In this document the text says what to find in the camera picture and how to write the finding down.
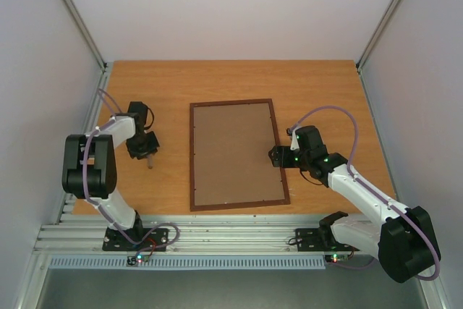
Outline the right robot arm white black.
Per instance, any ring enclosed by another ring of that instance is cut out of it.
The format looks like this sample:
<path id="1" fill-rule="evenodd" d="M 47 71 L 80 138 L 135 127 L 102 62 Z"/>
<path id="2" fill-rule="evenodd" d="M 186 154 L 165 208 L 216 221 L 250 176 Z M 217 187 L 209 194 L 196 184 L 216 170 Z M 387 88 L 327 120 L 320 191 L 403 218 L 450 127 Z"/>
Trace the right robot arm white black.
<path id="1" fill-rule="evenodd" d="M 268 152 L 275 167 L 298 169 L 356 206 L 366 221 L 338 211 L 321 219 L 321 244 L 332 249 L 345 244 L 376 259 L 395 282 L 420 278 L 429 268 L 438 277 L 441 254 L 428 212 L 410 208 L 366 180 L 340 153 L 330 153 L 314 126 L 297 127 L 289 146 L 275 145 Z"/>

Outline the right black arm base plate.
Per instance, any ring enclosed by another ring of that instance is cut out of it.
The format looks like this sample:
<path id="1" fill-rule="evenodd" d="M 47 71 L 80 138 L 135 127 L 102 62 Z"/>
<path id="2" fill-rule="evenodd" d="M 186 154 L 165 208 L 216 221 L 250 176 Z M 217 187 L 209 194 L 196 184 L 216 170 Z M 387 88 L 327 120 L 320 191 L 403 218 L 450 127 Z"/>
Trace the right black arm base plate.
<path id="1" fill-rule="evenodd" d="M 334 244 L 326 244 L 322 241 L 321 236 L 316 228 L 299 228 L 294 231 L 296 247 L 299 252 L 351 252 L 357 251 L 348 244 L 335 242 Z"/>

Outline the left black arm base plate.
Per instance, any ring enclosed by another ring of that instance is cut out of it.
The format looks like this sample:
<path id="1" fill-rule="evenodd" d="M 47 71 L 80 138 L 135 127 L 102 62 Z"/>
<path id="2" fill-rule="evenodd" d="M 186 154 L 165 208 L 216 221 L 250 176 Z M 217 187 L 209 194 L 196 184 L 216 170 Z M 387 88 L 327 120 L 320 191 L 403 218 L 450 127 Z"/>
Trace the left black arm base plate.
<path id="1" fill-rule="evenodd" d="M 169 241 L 169 230 L 167 228 L 155 229 L 141 242 L 141 238 L 147 232 L 148 228 L 144 228 L 140 236 L 127 232 L 134 241 L 132 243 L 121 232 L 108 228 L 103 238 L 102 250 L 106 252 L 135 252 L 147 248 L 149 250 L 165 251 L 166 243 Z"/>

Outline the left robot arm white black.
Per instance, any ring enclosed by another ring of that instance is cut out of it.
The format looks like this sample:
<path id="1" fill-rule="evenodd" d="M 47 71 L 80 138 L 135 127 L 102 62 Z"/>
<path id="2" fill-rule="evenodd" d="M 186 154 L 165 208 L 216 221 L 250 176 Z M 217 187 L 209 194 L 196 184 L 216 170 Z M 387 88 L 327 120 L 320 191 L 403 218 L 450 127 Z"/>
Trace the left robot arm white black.
<path id="1" fill-rule="evenodd" d="M 115 150 L 125 145 L 129 157 L 146 160 L 152 168 L 153 155 L 160 147 L 148 121 L 154 120 L 149 106 L 141 101 L 129 103 L 127 112 L 116 113 L 101 127 L 65 140 L 61 184 L 66 193 L 85 200 L 120 233 L 119 239 L 130 250 L 145 243 L 145 230 L 138 212 L 118 191 Z"/>

